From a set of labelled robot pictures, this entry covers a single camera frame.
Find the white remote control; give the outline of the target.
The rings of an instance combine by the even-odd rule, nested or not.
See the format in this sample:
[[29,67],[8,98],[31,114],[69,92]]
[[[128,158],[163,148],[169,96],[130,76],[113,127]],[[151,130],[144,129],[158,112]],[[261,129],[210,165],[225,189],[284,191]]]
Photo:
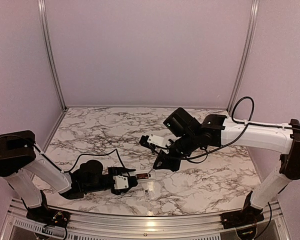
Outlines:
[[145,184],[148,182],[155,182],[157,180],[156,172],[153,171],[149,175],[149,171],[137,171],[134,175],[136,176],[137,183],[139,185]]

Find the white battery cover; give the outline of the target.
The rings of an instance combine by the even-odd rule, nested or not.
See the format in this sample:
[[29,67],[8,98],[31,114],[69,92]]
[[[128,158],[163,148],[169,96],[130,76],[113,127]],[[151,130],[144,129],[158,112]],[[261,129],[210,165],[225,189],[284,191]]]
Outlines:
[[151,201],[152,200],[152,191],[151,190],[148,190],[148,189],[144,189],[144,198],[145,200],[148,202],[148,201]]

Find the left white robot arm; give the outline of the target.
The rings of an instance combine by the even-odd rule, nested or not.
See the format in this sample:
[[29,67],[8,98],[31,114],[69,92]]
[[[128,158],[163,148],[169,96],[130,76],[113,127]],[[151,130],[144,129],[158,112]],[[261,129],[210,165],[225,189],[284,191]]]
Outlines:
[[45,204],[46,197],[31,180],[33,173],[68,200],[83,198],[88,193],[110,190],[114,195],[128,192],[138,185],[132,169],[109,167],[103,173],[103,164],[89,160],[74,172],[63,170],[36,144],[30,130],[0,135],[0,177],[17,192],[28,209],[43,223],[53,219],[53,211]]

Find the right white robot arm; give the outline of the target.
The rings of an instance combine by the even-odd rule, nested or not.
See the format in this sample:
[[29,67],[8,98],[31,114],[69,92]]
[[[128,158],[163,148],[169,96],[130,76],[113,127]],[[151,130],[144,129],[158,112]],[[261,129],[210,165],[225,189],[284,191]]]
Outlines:
[[248,224],[290,182],[300,180],[300,123],[266,124],[237,120],[221,114],[209,114],[198,122],[179,107],[163,124],[177,137],[176,141],[150,135],[150,149],[159,148],[154,169],[176,172],[182,160],[191,160],[199,148],[214,147],[215,151],[236,145],[271,150],[280,153],[279,163],[267,178],[246,198],[246,206],[237,219]]

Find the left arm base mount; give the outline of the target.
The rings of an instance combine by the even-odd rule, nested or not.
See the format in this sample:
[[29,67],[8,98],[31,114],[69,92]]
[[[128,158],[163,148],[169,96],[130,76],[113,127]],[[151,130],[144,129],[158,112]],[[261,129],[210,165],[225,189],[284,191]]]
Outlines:
[[57,226],[60,228],[67,228],[70,213],[64,210],[58,210],[48,207],[46,195],[42,190],[41,194],[41,205],[35,208],[29,208],[26,205],[27,215],[26,217],[30,220],[45,224],[45,226]]

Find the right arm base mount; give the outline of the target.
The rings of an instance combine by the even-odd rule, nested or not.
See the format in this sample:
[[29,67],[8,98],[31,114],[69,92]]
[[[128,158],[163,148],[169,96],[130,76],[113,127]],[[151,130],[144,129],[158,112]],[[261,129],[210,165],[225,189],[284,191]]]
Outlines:
[[243,208],[240,210],[225,212],[220,215],[224,229],[237,228],[250,224],[256,224],[265,219],[262,209],[251,206],[252,191],[246,196]]

